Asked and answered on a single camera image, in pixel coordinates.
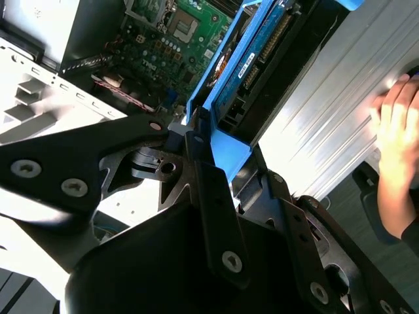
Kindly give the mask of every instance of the screw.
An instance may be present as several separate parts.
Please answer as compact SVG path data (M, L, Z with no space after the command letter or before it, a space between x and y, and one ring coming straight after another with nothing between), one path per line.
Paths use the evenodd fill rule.
M384 312L387 314L394 314L393 308L386 301L381 300L380 305Z
M224 266L233 273L240 273L243 268L242 260L240 257L232 251L225 251L223 253L223 264Z
M26 179L35 178L42 172L41 165L33 160L26 159L14 162L11 165L10 170L18 177Z
M277 180L279 183L283 183L283 178L280 175L274 175L275 180Z
M194 139L197 140L199 143L203 143L204 140L199 136L194 136Z
M326 305L329 303L329 296L327 295L326 290L319 283L311 283L310 290L313 296L319 300L322 304Z
M152 127L152 129L155 129L156 131L161 131L162 127L160 126L160 124L156 123L156 122L150 122L150 127Z
M87 184L80 179L67 179L61 184L61 189L68 196L81 198L88 192Z

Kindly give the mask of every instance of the finger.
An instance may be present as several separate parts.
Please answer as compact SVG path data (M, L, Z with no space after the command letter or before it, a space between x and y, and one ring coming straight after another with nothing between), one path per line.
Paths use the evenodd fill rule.
M386 98L381 106L381 124L386 128L392 121L393 105L399 96L404 85L409 81L407 74L402 75L399 80L388 91Z
M409 106L416 95L419 87L418 77L412 77L402 88L393 105L392 111L392 130L404 130L406 128L406 118Z
M374 101L373 104L370 106L369 113L371 115L371 120L373 121L373 125L375 128L379 127L381 122L381 106L386 98L385 95L378 96Z
M406 133L408 136L419 134L419 92L416 92L407 112Z

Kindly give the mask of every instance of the hand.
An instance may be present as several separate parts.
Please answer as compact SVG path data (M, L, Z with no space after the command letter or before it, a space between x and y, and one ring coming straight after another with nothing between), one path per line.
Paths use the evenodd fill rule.
M381 151L380 177L409 189L419 164L419 76L403 75L371 106Z

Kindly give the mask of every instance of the white label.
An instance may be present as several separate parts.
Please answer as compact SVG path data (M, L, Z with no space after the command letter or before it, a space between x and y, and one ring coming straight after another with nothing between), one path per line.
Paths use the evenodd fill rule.
M157 67L153 64L151 64L150 62L148 62L147 60L143 59L143 65L145 65L146 67L148 67L149 69L156 71Z
M238 73L238 78L241 79L244 75L244 73L246 72L247 68L249 67L249 65L251 64L251 62L253 61L253 58L255 57L254 53L251 53L250 56L248 57L246 63L243 65L242 70L240 71L240 73Z

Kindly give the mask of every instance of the green circuit board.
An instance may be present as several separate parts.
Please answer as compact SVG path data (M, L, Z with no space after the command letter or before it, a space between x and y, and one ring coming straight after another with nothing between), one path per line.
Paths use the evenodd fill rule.
M137 14L151 21L161 0L139 0ZM138 77L174 90L177 104L185 104L207 69L232 22L205 1L167 0L175 5L158 25L128 17L122 30L123 45L114 58Z

